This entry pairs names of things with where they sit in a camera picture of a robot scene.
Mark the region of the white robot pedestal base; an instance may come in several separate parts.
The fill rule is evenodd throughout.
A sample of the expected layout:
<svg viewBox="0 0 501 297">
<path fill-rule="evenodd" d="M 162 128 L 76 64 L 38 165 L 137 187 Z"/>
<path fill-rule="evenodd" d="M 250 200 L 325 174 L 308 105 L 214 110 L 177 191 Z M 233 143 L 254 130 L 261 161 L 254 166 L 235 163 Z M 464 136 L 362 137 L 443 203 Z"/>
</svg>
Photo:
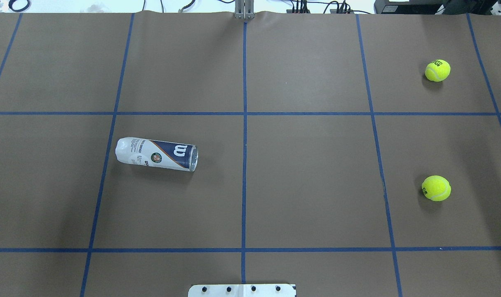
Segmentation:
<svg viewBox="0 0 501 297">
<path fill-rule="evenodd" d="M 193 285 L 188 297 L 296 297 L 292 284 L 203 284 Z"/>
</svg>

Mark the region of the brown paper table cover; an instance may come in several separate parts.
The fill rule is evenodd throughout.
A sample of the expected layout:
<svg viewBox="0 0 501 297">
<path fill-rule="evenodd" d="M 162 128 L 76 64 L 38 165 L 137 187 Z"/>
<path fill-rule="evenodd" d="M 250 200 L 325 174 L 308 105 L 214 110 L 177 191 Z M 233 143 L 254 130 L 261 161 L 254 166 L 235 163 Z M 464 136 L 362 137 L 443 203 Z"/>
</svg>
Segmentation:
<svg viewBox="0 0 501 297">
<path fill-rule="evenodd" d="M 0 14 L 0 297 L 229 283 L 501 297 L 501 16 Z"/>
</svg>

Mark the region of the tennis ball can holder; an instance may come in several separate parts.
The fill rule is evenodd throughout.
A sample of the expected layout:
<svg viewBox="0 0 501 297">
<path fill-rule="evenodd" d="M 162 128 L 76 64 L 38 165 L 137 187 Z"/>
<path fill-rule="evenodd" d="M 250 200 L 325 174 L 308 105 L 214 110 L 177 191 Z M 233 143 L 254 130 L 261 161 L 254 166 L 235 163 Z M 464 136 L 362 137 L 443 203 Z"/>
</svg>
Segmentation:
<svg viewBox="0 0 501 297">
<path fill-rule="evenodd" d="M 194 172 L 199 160 L 195 145 L 125 137 L 117 141 L 115 154 L 125 164 Z"/>
</svg>

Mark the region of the aluminium frame post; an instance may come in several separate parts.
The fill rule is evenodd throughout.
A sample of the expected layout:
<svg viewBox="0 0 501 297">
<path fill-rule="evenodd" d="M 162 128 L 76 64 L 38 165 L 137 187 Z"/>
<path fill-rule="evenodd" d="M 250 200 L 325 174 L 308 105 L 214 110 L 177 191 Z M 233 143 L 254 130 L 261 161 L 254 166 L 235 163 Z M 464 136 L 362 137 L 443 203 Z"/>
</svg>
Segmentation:
<svg viewBox="0 0 501 297">
<path fill-rule="evenodd" d="M 244 19 L 245 21 L 254 19 L 254 0 L 234 0 L 236 19 Z"/>
</svg>

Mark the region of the yellow tennis ball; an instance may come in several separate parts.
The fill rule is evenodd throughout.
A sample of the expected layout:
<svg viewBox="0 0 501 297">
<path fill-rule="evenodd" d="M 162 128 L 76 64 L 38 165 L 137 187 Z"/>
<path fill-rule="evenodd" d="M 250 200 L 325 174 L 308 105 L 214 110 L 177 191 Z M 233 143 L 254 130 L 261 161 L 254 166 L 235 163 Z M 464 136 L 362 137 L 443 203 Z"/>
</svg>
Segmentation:
<svg viewBox="0 0 501 297">
<path fill-rule="evenodd" d="M 424 71 L 425 77 L 432 82 L 444 81 L 451 72 L 451 66 L 442 59 L 431 61 Z"/>
<path fill-rule="evenodd" d="M 435 202 L 446 200 L 452 193 L 449 181 L 439 175 L 427 177 L 422 182 L 421 189 L 427 199 Z"/>
</svg>

